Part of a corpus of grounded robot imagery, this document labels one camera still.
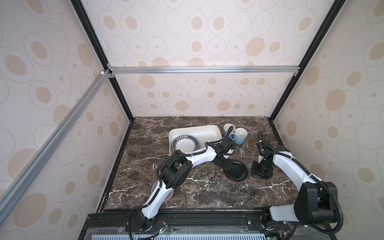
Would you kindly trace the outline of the white plastic bin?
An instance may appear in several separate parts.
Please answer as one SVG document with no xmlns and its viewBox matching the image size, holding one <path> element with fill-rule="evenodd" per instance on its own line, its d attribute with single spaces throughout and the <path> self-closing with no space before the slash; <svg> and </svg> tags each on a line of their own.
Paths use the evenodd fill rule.
<svg viewBox="0 0 384 240">
<path fill-rule="evenodd" d="M 197 126 L 197 127 L 188 127 L 188 128 L 178 128 L 173 129 L 169 132 L 169 152 L 172 155 L 174 152 L 171 149 L 172 141 L 180 135 L 192 135 L 194 136 L 200 146 L 199 149 L 205 147 L 205 142 L 214 142 L 222 139 L 222 134 L 219 127 L 215 125 L 206 125 L 206 126 Z"/>
</svg>

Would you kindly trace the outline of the light blue ceramic mug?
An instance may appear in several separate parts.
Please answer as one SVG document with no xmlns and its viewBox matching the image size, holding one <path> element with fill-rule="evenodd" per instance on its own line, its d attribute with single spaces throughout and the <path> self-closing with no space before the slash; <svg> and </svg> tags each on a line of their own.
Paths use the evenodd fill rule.
<svg viewBox="0 0 384 240">
<path fill-rule="evenodd" d="M 244 128 L 237 128 L 233 133 L 230 133 L 229 138 L 234 141 L 236 145 L 241 145 L 246 137 L 248 132 Z"/>
</svg>

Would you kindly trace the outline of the black plate orange rim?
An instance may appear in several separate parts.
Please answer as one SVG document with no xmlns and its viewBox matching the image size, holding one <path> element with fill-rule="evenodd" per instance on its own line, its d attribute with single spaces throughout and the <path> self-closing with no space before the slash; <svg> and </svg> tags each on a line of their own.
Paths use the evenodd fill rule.
<svg viewBox="0 0 384 240">
<path fill-rule="evenodd" d="M 223 170 L 225 177 L 232 182 L 240 183 L 247 178 L 248 170 L 245 164 L 239 161 L 230 163 L 227 169 Z"/>
</svg>

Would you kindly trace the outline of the white plate dark green rim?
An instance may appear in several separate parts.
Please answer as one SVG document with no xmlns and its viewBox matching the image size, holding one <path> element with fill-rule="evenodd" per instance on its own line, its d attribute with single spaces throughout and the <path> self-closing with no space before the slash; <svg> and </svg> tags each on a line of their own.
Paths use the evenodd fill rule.
<svg viewBox="0 0 384 240">
<path fill-rule="evenodd" d="M 171 143 L 173 152 L 180 150 L 182 153 L 190 153 L 199 149 L 198 140 L 192 135 L 180 135 L 176 137 Z"/>
</svg>

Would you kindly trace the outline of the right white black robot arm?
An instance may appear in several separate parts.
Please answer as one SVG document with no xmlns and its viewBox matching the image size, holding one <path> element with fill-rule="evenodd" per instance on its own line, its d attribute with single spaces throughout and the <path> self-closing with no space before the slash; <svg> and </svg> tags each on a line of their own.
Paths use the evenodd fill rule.
<svg viewBox="0 0 384 240">
<path fill-rule="evenodd" d="M 258 132 L 259 158 L 253 161 L 251 174 L 264 179 L 280 168 L 298 188 L 294 204 L 269 208 L 272 220 L 308 225 L 323 234 L 336 234 L 344 224 L 342 207 L 335 184 L 324 182 L 306 169 L 284 146 L 272 146 Z"/>
</svg>

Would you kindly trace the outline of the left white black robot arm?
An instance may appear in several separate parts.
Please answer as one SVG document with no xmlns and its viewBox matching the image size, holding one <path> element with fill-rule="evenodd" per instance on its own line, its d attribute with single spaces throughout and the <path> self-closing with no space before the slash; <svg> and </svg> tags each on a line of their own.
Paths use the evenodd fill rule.
<svg viewBox="0 0 384 240">
<path fill-rule="evenodd" d="M 155 191 L 144 205 L 132 208 L 136 210 L 137 215 L 135 223 L 130 223 L 129 226 L 137 226 L 140 231 L 148 231 L 167 196 L 185 182 L 193 167 L 212 162 L 223 170 L 228 170 L 233 163 L 229 156 L 235 151 L 228 139 L 232 129 L 233 127 L 230 127 L 221 140 L 206 142 L 202 150 L 190 153 L 177 150 L 160 163 L 156 170 L 158 183 Z"/>
</svg>

